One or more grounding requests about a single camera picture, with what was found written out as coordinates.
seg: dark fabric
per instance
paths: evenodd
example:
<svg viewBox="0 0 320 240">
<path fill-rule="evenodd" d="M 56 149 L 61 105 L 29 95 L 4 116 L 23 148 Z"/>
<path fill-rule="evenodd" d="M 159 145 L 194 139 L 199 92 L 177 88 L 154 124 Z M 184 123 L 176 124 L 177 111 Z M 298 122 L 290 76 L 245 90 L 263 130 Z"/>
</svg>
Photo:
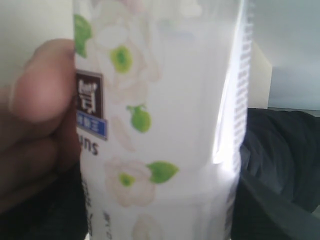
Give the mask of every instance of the dark fabric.
<svg viewBox="0 0 320 240">
<path fill-rule="evenodd" d="M 309 213 L 320 205 L 319 151 L 318 118 L 303 112 L 248 110 L 232 240 L 317 238 L 317 230 L 310 227 L 319 221 Z M 83 240 L 87 230 L 79 165 L 0 215 L 1 240 Z"/>
</svg>

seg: blue label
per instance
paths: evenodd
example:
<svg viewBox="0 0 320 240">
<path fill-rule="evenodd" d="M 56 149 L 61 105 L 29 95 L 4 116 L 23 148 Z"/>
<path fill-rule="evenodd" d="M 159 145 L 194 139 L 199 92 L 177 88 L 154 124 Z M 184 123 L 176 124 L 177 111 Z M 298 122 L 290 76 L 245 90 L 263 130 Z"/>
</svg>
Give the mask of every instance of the blue label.
<svg viewBox="0 0 320 240">
<path fill-rule="evenodd" d="M 107 139 L 107 121 L 81 111 L 76 113 L 77 125 L 98 137 Z"/>
</svg>

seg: brown logo label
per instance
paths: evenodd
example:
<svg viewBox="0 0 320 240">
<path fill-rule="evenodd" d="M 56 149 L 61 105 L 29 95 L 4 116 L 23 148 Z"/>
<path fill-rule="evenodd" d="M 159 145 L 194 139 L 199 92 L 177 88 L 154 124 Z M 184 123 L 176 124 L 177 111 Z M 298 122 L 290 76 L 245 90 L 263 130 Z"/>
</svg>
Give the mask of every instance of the brown logo label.
<svg viewBox="0 0 320 240">
<path fill-rule="evenodd" d="M 76 109 L 78 127 L 107 139 L 107 121 L 104 120 L 102 74 L 77 70 Z"/>
</svg>

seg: green flower center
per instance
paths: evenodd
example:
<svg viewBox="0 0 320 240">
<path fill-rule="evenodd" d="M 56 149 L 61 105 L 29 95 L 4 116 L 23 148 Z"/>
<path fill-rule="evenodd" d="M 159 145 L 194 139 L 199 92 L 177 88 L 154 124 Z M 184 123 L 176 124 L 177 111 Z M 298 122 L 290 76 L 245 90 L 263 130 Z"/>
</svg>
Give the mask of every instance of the green flower center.
<svg viewBox="0 0 320 240">
<path fill-rule="evenodd" d="M 133 59 L 130 50 L 122 45 L 113 49 L 110 53 L 111 61 L 115 70 L 120 74 L 126 74 L 130 71 Z"/>
<path fill-rule="evenodd" d="M 136 181 L 133 176 L 126 174 L 125 172 L 119 174 L 119 180 L 120 183 L 125 187 L 131 187 Z"/>
</svg>

